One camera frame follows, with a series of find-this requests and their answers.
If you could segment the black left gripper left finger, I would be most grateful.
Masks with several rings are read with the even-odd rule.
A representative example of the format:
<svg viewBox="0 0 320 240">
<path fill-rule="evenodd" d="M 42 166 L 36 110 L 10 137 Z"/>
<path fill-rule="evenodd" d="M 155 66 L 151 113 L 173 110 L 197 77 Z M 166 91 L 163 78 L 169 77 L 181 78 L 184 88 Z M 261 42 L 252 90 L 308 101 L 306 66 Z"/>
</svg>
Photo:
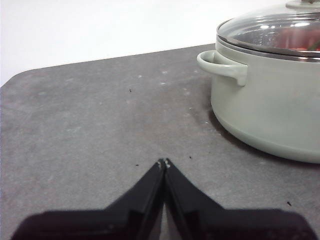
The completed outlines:
<svg viewBox="0 0 320 240">
<path fill-rule="evenodd" d="M 52 210 L 23 220 L 14 240 L 159 239 L 166 164 L 159 159 L 127 192 L 104 209 Z"/>
</svg>

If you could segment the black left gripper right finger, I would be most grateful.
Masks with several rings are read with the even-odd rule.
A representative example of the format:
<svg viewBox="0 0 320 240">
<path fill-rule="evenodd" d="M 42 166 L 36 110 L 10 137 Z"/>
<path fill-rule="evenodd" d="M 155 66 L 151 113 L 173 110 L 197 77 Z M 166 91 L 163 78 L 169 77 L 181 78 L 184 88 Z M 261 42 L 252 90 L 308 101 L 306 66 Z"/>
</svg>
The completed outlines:
<svg viewBox="0 0 320 240">
<path fill-rule="evenodd" d="M 170 235 L 180 240 L 316 240 L 300 214 L 281 209 L 226 209 L 168 159 L 164 184 Z"/>
</svg>

